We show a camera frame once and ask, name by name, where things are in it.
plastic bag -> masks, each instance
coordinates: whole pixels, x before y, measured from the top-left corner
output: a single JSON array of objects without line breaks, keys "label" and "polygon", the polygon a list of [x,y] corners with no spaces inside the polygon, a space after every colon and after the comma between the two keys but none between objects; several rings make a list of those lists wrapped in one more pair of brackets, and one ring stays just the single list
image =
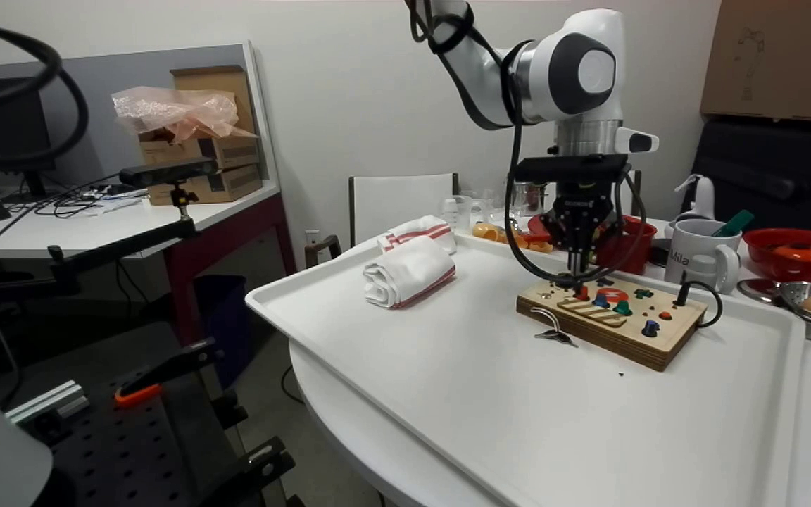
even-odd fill
[{"label": "plastic bag", "polygon": [[255,133],[236,126],[235,94],[224,91],[129,87],[112,94],[112,105],[134,133],[148,135],[167,129],[172,144],[196,135],[255,139]]}]

white wall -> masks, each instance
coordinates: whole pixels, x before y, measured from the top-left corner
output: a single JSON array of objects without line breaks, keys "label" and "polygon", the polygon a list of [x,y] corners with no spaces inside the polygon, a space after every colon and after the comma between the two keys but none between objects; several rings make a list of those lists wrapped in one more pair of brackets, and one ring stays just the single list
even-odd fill
[{"label": "white wall", "polygon": [[[625,11],[625,122],[663,135],[638,166],[650,212],[670,213],[700,140],[718,0],[481,0],[477,16],[514,46],[588,6]],[[411,43],[403,0],[0,0],[0,22],[67,56],[252,39],[297,236],[348,232],[348,174],[456,168],[484,192],[504,173],[510,133],[469,122],[445,71]],[[528,146],[546,146],[546,129]]]}]

computer monitor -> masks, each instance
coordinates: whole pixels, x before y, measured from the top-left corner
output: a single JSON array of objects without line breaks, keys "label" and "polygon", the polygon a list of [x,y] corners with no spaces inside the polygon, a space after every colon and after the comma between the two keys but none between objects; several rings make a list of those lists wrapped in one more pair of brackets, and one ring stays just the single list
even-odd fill
[{"label": "computer monitor", "polygon": [[[14,87],[22,80],[0,80],[4,87]],[[41,94],[20,94],[8,101],[0,101],[0,154],[29,154],[46,151],[51,146],[42,99]],[[22,164],[22,166],[4,166],[0,173],[22,173],[32,197],[46,197],[46,187],[41,173],[55,168],[55,160]]]}]

red bowl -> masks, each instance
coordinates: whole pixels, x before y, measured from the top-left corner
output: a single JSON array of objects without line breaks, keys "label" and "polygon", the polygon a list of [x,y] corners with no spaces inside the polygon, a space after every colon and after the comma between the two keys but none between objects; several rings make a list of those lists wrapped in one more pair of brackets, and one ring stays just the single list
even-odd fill
[{"label": "red bowl", "polygon": [[808,228],[755,228],[745,235],[750,267],[776,282],[811,282]]}]

white table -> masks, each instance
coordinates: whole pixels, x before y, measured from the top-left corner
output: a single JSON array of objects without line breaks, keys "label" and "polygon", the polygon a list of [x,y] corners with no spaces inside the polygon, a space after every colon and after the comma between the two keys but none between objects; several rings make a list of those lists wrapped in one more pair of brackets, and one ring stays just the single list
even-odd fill
[{"label": "white table", "polygon": [[[172,239],[129,257],[143,258],[163,254],[179,316],[179,339],[183,343],[200,342],[200,316],[191,284],[214,261],[227,258],[245,242],[255,242],[260,235],[274,232],[284,271],[297,271],[284,202],[277,184],[267,181],[260,192],[235,202],[191,202],[189,218],[196,220],[198,236],[183,242]],[[60,244],[65,257],[74,257],[179,220],[180,213],[174,205],[151,205],[148,201],[108,213],[96,208],[82,212],[72,220],[29,213],[0,236],[0,258],[51,258],[51,244]]]},{"label": "white table", "polygon": [[[372,470],[372,478],[383,482],[386,495],[400,498],[397,504],[403,504],[403,498],[441,507],[497,504],[494,495],[445,464],[360,395],[348,388],[303,347],[290,343],[290,357],[305,397],[318,419],[360,464]],[[811,507],[811,343],[805,347],[794,461],[791,504]]]}]

